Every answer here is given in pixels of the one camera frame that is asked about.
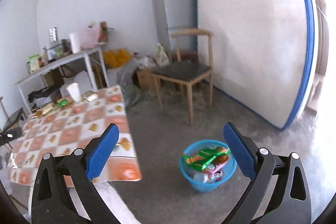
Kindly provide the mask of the pink candy bag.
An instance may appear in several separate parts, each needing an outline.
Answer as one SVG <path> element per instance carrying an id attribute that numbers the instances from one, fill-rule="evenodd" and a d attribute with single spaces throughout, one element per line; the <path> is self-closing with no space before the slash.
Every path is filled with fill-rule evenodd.
<path id="1" fill-rule="evenodd" d="M 226 163 L 209 164 L 203 172 L 207 174 L 209 181 L 216 181 L 223 176 L 224 174 L 223 168 L 225 167 L 225 165 Z"/>

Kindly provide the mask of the orange chips bag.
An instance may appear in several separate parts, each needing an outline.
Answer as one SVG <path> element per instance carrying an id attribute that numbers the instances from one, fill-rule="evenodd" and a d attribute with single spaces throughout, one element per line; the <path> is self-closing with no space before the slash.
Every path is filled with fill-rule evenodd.
<path id="1" fill-rule="evenodd" d="M 217 156 L 213 160 L 213 164 L 224 164 L 225 162 L 228 161 L 230 154 L 231 154 L 231 151 L 229 148 L 217 147 L 215 151 L 217 153 Z"/>

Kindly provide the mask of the green snack bag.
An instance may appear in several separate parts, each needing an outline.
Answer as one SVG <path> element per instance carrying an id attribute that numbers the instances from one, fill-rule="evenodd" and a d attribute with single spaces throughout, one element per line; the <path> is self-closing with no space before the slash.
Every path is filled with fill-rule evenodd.
<path id="1" fill-rule="evenodd" d="M 195 155 L 189 156 L 183 154 L 181 156 L 183 162 L 188 167 L 197 170 L 203 171 L 209 164 L 213 164 L 213 160 L 216 158 L 216 148 L 204 148 L 199 150 Z"/>

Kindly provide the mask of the blue trash basket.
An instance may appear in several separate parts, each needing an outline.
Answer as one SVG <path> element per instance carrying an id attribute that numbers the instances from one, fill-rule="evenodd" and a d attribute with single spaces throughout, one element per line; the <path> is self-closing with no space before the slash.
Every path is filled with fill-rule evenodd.
<path id="1" fill-rule="evenodd" d="M 226 143 L 207 139 L 189 145 L 179 159 L 179 167 L 190 186 L 205 193 L 228 181 L 237 163 Z"/>

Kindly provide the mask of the patterned tablecloth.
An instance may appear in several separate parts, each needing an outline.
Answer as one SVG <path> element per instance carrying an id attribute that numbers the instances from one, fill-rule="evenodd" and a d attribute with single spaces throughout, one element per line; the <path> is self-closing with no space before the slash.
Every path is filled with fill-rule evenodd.
<path id="1" fill-rule="evenodd" d="M 83 99 L 43 117 L 30 115 L 9 158 L 6 168 L 9 181 L 32 186 L 45 153 L 65 156 L 76 148 L 85 148 L 110 123 L 118 126 L 119 138 L 103 171 L 93 183 L 141 180 L 121 87 L 101 89 L 97 94 L 98 98 L 92 102 Z"/>

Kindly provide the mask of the orange snack packet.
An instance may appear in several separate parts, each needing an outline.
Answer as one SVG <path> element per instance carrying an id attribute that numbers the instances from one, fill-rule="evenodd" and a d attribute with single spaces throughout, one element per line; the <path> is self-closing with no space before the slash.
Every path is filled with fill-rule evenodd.
<path id="1" fill-rule="evenodd" d="M 31 114 L 31 118 L 40 118 L 43 116 L 43 110 L 37 110 L 33 114 Z"/>

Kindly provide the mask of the yellow snack packet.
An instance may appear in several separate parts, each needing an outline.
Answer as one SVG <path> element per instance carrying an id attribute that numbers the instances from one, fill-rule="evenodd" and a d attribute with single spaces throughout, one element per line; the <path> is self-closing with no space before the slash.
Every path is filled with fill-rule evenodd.
<path id="1" fill-rule="evenodd" d="M 50 113 L 52 110 L 54 110 L 55 104 L 53 102 L 46 104 L 41 108 L 42 115 L 45 116 L 48 113 Z"/>

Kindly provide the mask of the small green snack packet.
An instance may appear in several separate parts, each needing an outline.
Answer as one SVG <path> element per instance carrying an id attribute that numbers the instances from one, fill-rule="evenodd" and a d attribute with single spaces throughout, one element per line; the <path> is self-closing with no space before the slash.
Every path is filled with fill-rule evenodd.
<path id="1" fill-rule="evenodd" d="M 58 101 L 56 101 L 55 106 L 56 106 L 57 108 L 59 108 L 59 109 L 62 109 L 62 108 L 64 108 L 64 107 L 68 106 L 70 103 L 71 103 L 71 102 L 70 102 L 68 99 L 66 99 L 66 98 L 61 98 L 61 99 L 59 99 Z"/>

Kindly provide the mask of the black clothing pile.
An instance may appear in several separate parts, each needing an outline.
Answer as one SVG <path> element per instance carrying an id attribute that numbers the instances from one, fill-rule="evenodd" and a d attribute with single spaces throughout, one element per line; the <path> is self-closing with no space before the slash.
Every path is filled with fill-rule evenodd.
<path id="1" fill-rule="evenodd" d="M 60 95 L 60 89 L 57 85 L 48 86 L 40 90 L 35 90 L 28 95 L 28 101 L 32 103 L 35 99 L 47 98 L 49 96 L 55 97 Z"/>

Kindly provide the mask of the white paper cup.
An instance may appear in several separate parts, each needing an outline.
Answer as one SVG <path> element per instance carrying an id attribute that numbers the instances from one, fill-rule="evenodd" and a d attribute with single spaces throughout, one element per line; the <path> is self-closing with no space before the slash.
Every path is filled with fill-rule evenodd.
<path id="1" fill-rule="evenodd" d="M 80 102 L 81 101 L 81 93 L 79 89 L 78 83 L 72 83 L 69 84 L 66 87 L 67 92 L 69 93 L 70 97 L 74 102 Z"/>

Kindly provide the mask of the white side table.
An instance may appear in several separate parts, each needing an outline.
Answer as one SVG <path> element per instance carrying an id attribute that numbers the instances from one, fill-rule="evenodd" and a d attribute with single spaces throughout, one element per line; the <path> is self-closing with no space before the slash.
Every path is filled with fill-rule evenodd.
<path id="1" fill-rule="evenodd" d="M 98 87 L 97 87 L 97 84 L 96 84 L 95 75 L 93 73 L 91 60 L 93 60 L 94 62 L 96 62 L 98 65 L 101 66 L 102 73 L 103 73 L 104 79 L 105 79 L 105 83 L 106 83 L 107 87 L 110 87 L 109 80 L 108 80 L 108 74 L 107 74 L 105 63 L 104 63 L 101 47 L 102 47 L 102 44 L 98 45 L 94 48 L 87 48 L 83 51 L 80 51 L 79 53 L 75 53 L 75 54 L 68 55 L 66 57 L 62 57 L 61 59 L 58 59 L 54 62 L 49 63 L 48 65 L 38 69 L 37 71 L 34 71 L 33 73 L 30 73 L 27 77 L 25 77 L 25 78 L 19 80 L 18 82 L 16 82 L 14 85 L 18 86 L 18 90 L 21 94 L 23 103 L 24 103 L 25 107 L 27 108 L 28 113 L 32 114 L 33 112 L 31 111 L 29 101 L 26 98 L 26 96 L 24 95 L 21 86 L 24 83 L 26 83 L 26 82 L 34 79 L 34 78 L 37 78 L 37 77 L 41 78 L 42 81 L 43 81 L 43 75 L 44 74 L 50 72 L 51 70 L 60 68 L 63 65 L 67 65 L 68 63 L 71 63 L 71 62 L 76 61 L 78 59 L 84 59 L 91 85 L 92 85 L 92 87 L 95 91 L 98 90 Z"/>

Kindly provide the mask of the green packet on shelf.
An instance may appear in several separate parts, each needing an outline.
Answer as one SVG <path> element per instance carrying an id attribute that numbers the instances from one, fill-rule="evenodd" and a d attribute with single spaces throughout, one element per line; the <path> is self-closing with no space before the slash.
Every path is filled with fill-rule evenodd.
<path id="1" fill-rule="evenodd" d="M 33 73 L 34 71 L 37 71 L 40 69 L 39 65 L 39 59 L 40 59 L 40 54 L 37 55 L 31 55 L 29 57 L 29 65 L 30 65 L 30 72 Z"/>

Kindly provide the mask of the yellow plastic bag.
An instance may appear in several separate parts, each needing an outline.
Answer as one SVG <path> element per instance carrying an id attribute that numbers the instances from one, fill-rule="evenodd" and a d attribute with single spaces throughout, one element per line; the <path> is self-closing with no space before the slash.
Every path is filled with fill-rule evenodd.
<path id="1" fill-rule="evenodd" d="M 122 67 L 131 59 L 131 54 L 125 48 L 103 51 L 102 56 L 106 65 L 112 69 Z"/>

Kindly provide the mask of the paper towel roll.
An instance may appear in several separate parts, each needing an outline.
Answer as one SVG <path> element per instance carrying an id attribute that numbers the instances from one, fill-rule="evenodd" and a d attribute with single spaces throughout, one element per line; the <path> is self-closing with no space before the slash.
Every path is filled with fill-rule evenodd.
<path id="1" fill-rule="evenodd" d="M 81 51 L 81 42 L 79 35 L 77 33 L 69 34 L 71 50 L 73 54 L 79 53 Z"/>

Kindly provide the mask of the wooden chair black seat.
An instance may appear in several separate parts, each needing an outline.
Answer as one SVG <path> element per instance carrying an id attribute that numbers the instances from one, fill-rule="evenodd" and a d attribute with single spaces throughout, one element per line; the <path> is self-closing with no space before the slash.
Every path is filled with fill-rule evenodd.
<path id="1" fill-rule="evenodd" d="M 176 46 L 177 61 L 170 63 L 164 67 L 159 67 L 151 71 L 154 78 L 155 91 L 158 98 L 160 109 L 163 109 L 161 98 L 161 81 L 168 81 L 178 84 L 181 91 L 187 91 L 187 99 L 189 104 L 189 124 L 193 123 L 193 86 L 202 82 L 206 78 L 209 79 L 209 104 L 213 104 L 213 75 L 214 75 L 214 58 L 213 58 L 213 44 L 212 37 L 214 34 L 209 30 L 200 28 L 187 28 L 176 30 L 170 34 L 171 38 L 175 41 L 182 36 L 205 36 L 207 37 L 208 45 L 208 64 L 193 63 L 191 61 L 183 61 L 178 46 Z"/>

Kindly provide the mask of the white mattress blue edge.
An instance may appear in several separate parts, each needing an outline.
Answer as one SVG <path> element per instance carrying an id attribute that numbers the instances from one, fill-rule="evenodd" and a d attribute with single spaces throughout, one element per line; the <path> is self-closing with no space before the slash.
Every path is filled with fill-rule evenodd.
<path id="1" fill-rule="evenodd" d="M 317 62 L 314 0 L 198 0 L 214 85 L 279 129 L 298 118 Z"/>

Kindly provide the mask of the grey refrigerator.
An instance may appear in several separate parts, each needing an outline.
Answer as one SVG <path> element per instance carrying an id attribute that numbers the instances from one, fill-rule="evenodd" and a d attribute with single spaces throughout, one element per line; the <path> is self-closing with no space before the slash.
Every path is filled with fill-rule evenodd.
<path id="1" fill-rule="evenodd" d="M 197 0 L 152 0 L 158 42 L 168 53 L 176 51 L 174 31 L 198 26 Z"/>

